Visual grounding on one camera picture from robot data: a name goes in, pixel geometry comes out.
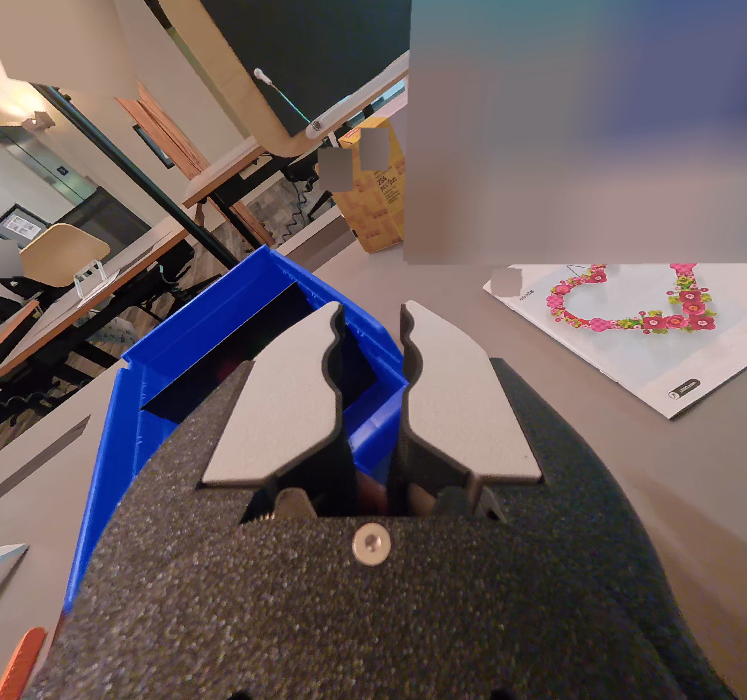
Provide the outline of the clear acrylic sign holder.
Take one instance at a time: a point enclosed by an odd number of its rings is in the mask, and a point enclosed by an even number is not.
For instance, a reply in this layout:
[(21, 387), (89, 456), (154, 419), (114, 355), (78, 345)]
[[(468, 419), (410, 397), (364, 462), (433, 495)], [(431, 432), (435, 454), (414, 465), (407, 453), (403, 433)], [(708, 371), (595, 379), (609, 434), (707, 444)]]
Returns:
[(88, 266), (79, 270), (73, 276), (73, 285), (80, 301), (85, 301), (109, 282), (110, 277), (107, 275), (104, 265), (98, 259), (92, 260)]

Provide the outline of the black board wooden easel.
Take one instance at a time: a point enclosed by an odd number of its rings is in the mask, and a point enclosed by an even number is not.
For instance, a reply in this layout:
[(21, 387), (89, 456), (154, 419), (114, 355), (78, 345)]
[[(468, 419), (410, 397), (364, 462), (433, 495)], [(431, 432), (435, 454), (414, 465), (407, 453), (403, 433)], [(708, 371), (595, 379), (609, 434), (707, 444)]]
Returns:
[(307, 138), (257, 67), (314, 119), (409, 50), (412, 0), (158, 1), (241, 125), (282, 157), (323, 136)]

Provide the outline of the white folding stand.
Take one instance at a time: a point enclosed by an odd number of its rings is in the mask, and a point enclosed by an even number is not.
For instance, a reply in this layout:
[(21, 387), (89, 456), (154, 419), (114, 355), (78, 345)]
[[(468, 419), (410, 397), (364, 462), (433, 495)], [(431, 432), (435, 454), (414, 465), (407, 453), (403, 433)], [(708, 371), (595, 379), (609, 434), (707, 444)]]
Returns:
[(349, 113), (357, 114), (362, 108), (370, 104), (373, 100), (384, 94), (391, 86), (401, 80), (406, 80), (409, 72), (409, 56), (407, 50), (398, 59), (390, 63), (385, 70), (363, 85), (360, 89), (351, 93), (349, 96), (342, 98), (331, 108), (324, 111), (314, 119), (305, 116), (304, 113), (294, 105), (294, 103), (272, 82), (271, 79), (260, 69), (253, 71), (254, 78), (260, 80), (266, 85), (273, 88), (282, 99), (305, 121), (305, 135), (307, 138), (315, 140), (320, 136), (328, 135), (336, 126), (345, 121), (345, 116)]

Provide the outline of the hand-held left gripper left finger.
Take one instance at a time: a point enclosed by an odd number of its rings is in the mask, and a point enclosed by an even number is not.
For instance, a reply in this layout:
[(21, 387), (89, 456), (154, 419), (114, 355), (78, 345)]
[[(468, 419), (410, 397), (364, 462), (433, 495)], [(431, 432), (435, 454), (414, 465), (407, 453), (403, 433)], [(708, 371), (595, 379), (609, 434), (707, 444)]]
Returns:
[(341, 374), (344, 306), (326, 303), (254, 360), (202, 475), (213, 487), (298, 487), (346, 503)]

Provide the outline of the black metal post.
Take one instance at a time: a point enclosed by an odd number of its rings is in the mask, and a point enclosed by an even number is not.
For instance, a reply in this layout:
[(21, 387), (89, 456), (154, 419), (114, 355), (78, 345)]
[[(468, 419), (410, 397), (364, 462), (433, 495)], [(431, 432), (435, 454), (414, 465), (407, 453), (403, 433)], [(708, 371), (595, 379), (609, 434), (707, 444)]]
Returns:
[(31, 86), (124, 172), (128, 178), (151, 197), (159, 207), (178, 222), (189, 235), (195, 238), (221, 265), (230, 270), (239, 264), (238, 259), (218, 239), (205, 230), (202, 224), (196, 223), (193, 219), (189, 218), (182, 207), (176, 205), (97, 126), (91, 123), (87, 116), (84, 116), (77, 107), (66, 99), (58, 88), (38, 83), (31, 83)]

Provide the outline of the blue plastic bin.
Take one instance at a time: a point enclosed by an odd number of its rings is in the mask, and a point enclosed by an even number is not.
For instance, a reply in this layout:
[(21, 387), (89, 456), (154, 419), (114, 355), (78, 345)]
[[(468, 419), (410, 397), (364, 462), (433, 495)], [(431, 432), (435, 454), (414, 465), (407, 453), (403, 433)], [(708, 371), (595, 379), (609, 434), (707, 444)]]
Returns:
[(400, 422), (406, 380), (403, 355), (386, 329), (355, 303), (286, 257), (262, 247), (210, 284), (128, 350), (114, 382), (94, 465), (79, 541), (63, 602), (72, 609), (90, 558), (132, 481), (180, 424), (141, 406), (291, 284), (313, 310), (338, 301), (352, 325), (376, 384), (344, 409), (344, 429), (356, 467), (384, 483)]

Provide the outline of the orange plastic piece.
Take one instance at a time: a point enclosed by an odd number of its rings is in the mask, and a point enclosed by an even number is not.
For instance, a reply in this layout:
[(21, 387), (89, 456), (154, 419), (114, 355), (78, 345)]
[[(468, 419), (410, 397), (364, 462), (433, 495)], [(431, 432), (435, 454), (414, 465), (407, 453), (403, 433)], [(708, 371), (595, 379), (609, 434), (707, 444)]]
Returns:
[(21, 699), (37, 663), (48, 632), (29, 630), (16, 647), (1, 680), (1, 699)]

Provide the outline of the light wood chair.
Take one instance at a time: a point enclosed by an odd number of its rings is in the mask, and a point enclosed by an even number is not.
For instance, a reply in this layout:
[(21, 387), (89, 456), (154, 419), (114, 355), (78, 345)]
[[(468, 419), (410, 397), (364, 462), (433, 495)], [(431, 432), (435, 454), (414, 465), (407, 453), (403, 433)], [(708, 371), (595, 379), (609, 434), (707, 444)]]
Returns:
[(78, 272), (109, 254), (109, 244), (66, 223), (54, 224), (20, 251), (23, 276), (52, 288), (68, 288)]

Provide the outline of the yellow cardboard box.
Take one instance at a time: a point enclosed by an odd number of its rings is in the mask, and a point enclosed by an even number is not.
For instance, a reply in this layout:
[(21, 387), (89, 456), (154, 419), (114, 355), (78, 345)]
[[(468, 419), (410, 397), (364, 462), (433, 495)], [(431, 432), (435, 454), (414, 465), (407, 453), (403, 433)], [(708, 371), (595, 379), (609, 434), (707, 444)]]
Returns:
[[(362, 137), (369, 130), (387, 133), (387, 168), (375, 170), (373, 162), (363, 162), (361, 147), (370, 140)], [(403, 242), (406, 158), (389, 118), (368, 117), (339, 142), (352, 152), (352, 187), (333, 191), (332, 197), (359, 244), (367, 253), (374, 253)]]

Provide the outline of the black bin divider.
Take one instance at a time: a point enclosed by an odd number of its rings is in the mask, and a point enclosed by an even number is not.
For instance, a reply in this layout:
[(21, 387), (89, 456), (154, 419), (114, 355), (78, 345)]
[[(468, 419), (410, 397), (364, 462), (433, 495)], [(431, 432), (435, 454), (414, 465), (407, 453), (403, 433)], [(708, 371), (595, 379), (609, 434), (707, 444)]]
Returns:
[[(312, 312), (313, 307), (300, 286), (291, 284), (144, 403), (141, 409), (180, 423), (242, 362), (255, 359), (276, 337)], [(343, 408), (348, 409), (377, 382), (377, 375), (362, 352), (350, 323), (345, 325), (341, 343), (341, 364), (338, 387)]]

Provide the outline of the flower print instruction booklet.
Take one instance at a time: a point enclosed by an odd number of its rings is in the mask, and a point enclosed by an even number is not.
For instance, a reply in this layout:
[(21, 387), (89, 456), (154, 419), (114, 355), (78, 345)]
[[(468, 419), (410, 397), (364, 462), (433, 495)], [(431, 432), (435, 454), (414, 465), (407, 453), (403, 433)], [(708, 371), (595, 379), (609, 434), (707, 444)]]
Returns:
[(671, 419), (746, 368), (746, 264), (513, 265), (484, 289)]

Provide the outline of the wooden top office desk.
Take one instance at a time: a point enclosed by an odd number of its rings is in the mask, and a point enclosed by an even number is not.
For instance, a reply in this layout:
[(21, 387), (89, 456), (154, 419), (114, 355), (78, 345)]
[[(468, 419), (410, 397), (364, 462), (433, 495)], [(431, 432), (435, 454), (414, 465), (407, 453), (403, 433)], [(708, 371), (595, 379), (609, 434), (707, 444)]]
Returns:
[[(258, 165), (258, 160), (266, 154), (267, 162)], [(182, 205), (188, 209), (211, 201), (254, 248), (273, 247), (275, 239), (249, 213), (242, 199), (295, 160), (294, 156), (270, 154), (249, 137), (190, 181)]]
[(107, 280), (85, 297), (72, 288), (41, 315), (32, 312), (18, 327), (2, 326), (2, 422), (26, 409), (45, 415), (67, 398), (55, 391), (91, 382), (67, 364), (71, 354), (102, 368), (116, 362), (89, 340), (130, 307), (175, 290), (176, 276), (194, 256), (187, 235), (163, 222), (109, 261)]

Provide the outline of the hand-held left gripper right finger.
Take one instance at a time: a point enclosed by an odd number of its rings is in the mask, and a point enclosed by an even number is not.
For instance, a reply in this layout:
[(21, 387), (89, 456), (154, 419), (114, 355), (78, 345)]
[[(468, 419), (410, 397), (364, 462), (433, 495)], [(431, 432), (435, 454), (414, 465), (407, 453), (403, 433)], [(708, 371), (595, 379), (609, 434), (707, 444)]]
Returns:
[(414, 300), (402, 304), (408, 381), (400, 413), (400, 500), (412, 486), (437, 498), (485, 484), (537, 484), (542, 472), (487, 352)]

